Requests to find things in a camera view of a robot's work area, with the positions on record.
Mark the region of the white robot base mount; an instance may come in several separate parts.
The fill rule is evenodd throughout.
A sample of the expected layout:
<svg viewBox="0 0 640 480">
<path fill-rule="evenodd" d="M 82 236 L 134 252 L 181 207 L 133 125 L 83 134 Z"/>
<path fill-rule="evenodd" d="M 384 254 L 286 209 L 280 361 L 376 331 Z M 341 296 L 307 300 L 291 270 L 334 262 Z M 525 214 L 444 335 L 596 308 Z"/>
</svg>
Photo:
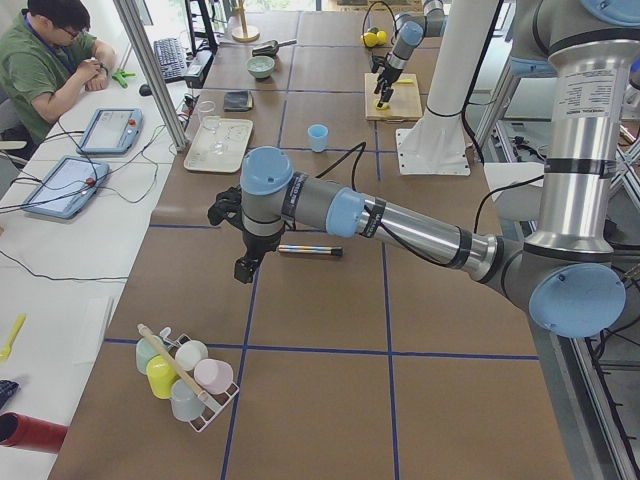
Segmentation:
<svg viewBox="0 0 640 480">
<path fill-rule="evenodd" d="M 500 1 L 451 4 L 423 117 L 413 128 L 396 131 L 401 174 L 470 174 L 463 110 L 501 6 Z"/>
</svg>

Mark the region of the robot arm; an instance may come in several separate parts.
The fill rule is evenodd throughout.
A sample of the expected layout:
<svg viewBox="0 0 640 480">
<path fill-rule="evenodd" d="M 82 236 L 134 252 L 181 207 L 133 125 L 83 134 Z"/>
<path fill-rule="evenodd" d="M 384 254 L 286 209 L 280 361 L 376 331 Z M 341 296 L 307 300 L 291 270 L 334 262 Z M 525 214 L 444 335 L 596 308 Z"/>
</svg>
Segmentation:
<svg viewBox="0 0 640 480">
<path fill-rule="evenodd" d="M 374 93 L 377 108 L 386 106 L 393 95 L 393 84 L 403 73 L 413 51 L 424 38 L 441 37 L 447 23 L 442 1 L 423 1 L 422 13 L 400 12 L 394 16 L 395 43 L 385 57 L 372 56 L 371 72 L 377 73 Z"/>
<path fill-rule="evenodd" d="M 240 230 L 245 254 L 235 278 L 252 281 L 287 227 L 362 236 L 405 249 L 439 267 L 466 272 L 520 308 L 539 326 L 568 338 L 590 337 L 622 315 L 626 288 L 612 270 L 603 232 L 623 97 L 639 57 L 635 1 L 520 1 L 508 67 L 556 77 L 551 140 L 543 165 L 535 231 L 521 241 L 481 234 L 453 221 L 469 209 L 480 174 L 450 177 L 461 116 L 488 49 L 494 1 L 428 1 L 405 14 L 380 69 L 389 91 L 430 36 L 442 43 L 426 113 L 401 138 L 400 174 L 373 194 L 295 170 L 275 147 L 252 149 L 237 186 L 219 193 L 207 216 Z"/>
</svg>

